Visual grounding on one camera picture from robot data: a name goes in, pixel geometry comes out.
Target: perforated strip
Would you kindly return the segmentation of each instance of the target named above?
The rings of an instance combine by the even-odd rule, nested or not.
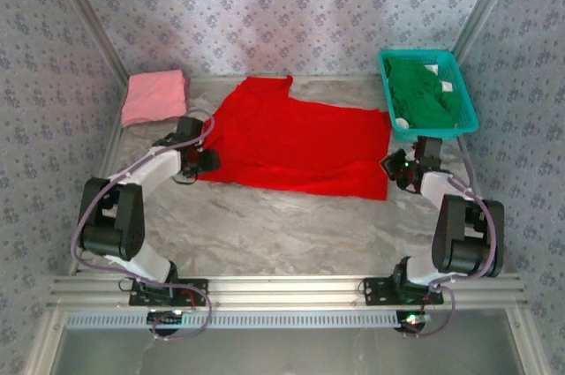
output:
[[[203,312],[186,313],[182,322],[167,327],[196,328],[204,323]],[[68,329],[147,328],[145,312],[73,312]],[[217,312],[209,325],[214,329],[251,328],[380,328],[398,327],[395,311],[226,311]]]

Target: patterned wallpaper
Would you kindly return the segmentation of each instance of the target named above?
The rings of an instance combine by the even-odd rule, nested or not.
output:
[[[18,373],[122,90],[68,0],[0,0],[0,373]]]
[[[463,72],[481,130],[483,193],[506,205],[510,259],[527,282],[550,363],[565,373],[565,0],[500,0]]]
[[[90,0],[130,73],[376,73],[383,48],[449,49],[476,0]]]

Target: plastic laundry basket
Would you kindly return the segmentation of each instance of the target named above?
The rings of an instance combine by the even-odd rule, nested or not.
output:
[[[388,79],[385,72],[384,61],[390,57],[395,59],[411,60],[422,64],[437,64],[439,66],[440,79],[453,84],[453,94],[459,94],[462,99],[461,115],[455,128],[425,128],[425,129],[404,129],[396,124],[395,110],[392,106],[392,97],[388,87]],[[438,139],[449,140],[458,137],[466,132],[474,132],[478,129],[478,119],[471,97],[463,81],[461,71],[455,56],[446,50],[383,50],[379,54],[380,73],[385,87],[387,97],[388,113],[392,123],[395,138],[398,141],[416,141],[418,135],[435,137]]]

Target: red cloth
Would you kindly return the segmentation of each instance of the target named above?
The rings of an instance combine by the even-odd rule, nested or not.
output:
[[[224,100],[205,143],[222,168],[200,179],[385,200],[388,114],[292,99],[291,85],[248,78]]]

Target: pink towel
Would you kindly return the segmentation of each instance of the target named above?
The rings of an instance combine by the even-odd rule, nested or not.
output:
[[[175,71],[132,75],[122,107],[122,126],[164,121],[184,115],[188,102],[188,79]]]

